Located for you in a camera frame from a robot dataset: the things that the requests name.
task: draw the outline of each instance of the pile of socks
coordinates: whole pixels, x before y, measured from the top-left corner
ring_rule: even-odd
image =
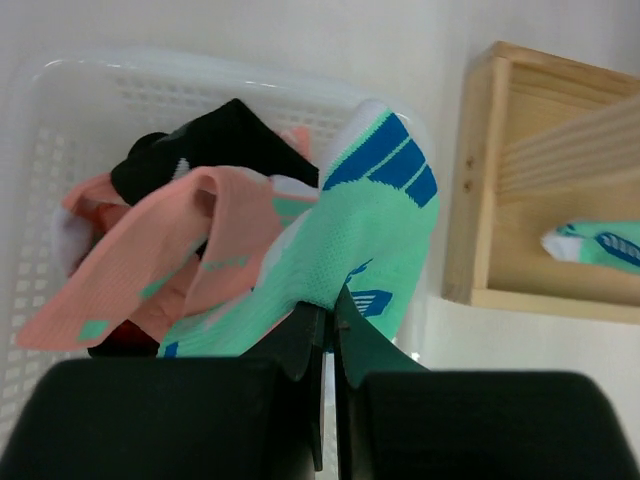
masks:
[[[400,119],[363,102],[318,158],[235,99],[140,138],[57,208],[68,277],[16,338],[94,356],[239,355],[297,302],[347,285],[391,339],[438,215],[431,169]]]

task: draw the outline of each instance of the white tabletop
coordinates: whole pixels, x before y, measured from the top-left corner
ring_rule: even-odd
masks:
[[[435,139],[443,205],[429,263],[435,294],[468,61],[500,39],[638,73],[639,22],[638,0],[5,0],[0,92],[37,53],[143,44],[297,68],[395,96],[422,115]],[[420,352],[427,366],[584,372],[613,401],[640,450],[640,327],[471,309],[428,296]]]

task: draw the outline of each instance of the green sock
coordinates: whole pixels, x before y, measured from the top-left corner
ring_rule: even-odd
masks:
[[[345,283],[360,313],[395,335],[438,215],[431,169],[400,119],[367,100],[321,158],[320,188],[270,248],[254,291],[178,322],[160,356],[242,354],[297,302],[333,310]]]

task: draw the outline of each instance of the white plastic basket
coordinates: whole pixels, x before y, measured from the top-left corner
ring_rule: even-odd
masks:
[[[54,206],[78,182],[109,171],[133,142],[171,131],[239,97],[271,128],[306,125],[313,157],[372,95],[341,82],[147,48],[93,50],[35,60],[15,81],[0,143],[0,452],[33,386],[50,366],[84,352],[23,351],[15,333],[62,285],[52,264]],[[383,98],[430,152],[426,127]],[[418,287],[426,291],[421,279]],[[414,303],[399,346],[415,350],[424,305]],[[335,475],[334,412],[325,418],[325,475]]]

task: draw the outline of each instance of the wooden box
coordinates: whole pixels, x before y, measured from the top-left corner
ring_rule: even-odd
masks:
[[[505,187],[507,160],[518,145],[609,111],[610,105],[617,108],[638,93],[640,81],[629,75],[502,42],[474,65],[463,100],[445,298],[640,323],[640,275],[559,262],[540,242],[544,233],[575,219],[640,221],[640,176],[624,169],[602,175],[603,163],[592,159],[589,165],[561,168],[555,184]],[[640,122],[637,132],[640,139]],[[548,168],[563,165],[561,158],[552,160]],[[640,157],[635,160],[640,167]],[[605,177],[609,181],[598,180]]]

